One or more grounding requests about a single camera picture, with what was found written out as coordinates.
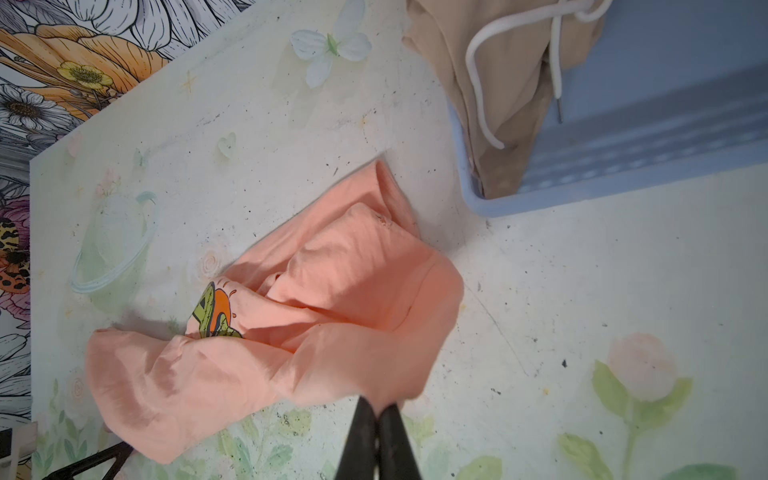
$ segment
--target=laundry basket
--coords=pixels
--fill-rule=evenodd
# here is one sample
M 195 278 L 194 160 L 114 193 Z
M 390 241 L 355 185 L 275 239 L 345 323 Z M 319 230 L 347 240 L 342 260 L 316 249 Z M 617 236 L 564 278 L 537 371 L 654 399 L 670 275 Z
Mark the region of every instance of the laundry basket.
M 500 217 L 768 161 L 767 19 L 763 0 L 616 0 L 515 195 L 482 196 L 449 107 L 466 203 Z

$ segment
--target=beige fabric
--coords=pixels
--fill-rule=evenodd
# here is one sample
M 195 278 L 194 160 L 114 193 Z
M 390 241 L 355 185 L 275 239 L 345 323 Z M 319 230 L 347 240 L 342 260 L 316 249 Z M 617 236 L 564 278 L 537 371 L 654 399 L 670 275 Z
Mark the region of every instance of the beige fabric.
M 489 38 L 475 60 L 488 126 L 509 147 L 496 150 L 478 124 L 475 93 L 464 62 L 472 37 L 493 20 L 554 3 L 552 0 L 406 0 L 413 23 L 403 42 L 435 69 L 464 127 L 467 155 L 486 198 L 517 191 L 536 134 L 552 98 L 544 61 L 551 21 L 525 25 Z M 563 17 L 561 66 L 583 62 L 602 30 L 602 19 L 583 24 Z

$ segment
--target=green heart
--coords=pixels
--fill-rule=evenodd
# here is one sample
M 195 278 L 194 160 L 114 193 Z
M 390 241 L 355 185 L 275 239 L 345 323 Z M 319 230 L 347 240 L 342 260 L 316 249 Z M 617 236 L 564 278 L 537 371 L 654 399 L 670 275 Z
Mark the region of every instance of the green heart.
M 235 153 L 235 133 L 231 132 L 226 137 L 220 138 L 217 146 L 223 156 L 232 158 Z

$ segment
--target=orange flower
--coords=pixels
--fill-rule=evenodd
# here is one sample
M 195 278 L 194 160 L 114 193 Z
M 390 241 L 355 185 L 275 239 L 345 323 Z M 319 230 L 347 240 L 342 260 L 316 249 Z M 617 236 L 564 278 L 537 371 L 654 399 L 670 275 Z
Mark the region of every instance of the orange flower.
M 128 92 L 168 63 L 123 38 L 77 25 L 38 25 L 34 34 L 15 35 L 0 28 L 0 47 L 16 57 L 0 63 L 47 85 L 28 90 L 82 120 L 105 107 L 110 93 Z

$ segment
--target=yellow flower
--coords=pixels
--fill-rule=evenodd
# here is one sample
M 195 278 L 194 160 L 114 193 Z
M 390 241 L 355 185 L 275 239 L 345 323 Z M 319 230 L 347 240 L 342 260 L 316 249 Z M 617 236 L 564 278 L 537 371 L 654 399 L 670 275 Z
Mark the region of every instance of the yellow flower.
M 67 80 L 76 81 L 91 90 L 101 90 L 114 83 L 112 77 L 98 68 L 91 67 L 90 65 L 76 64 L 73 61 L 65 61 L 56 70 Z

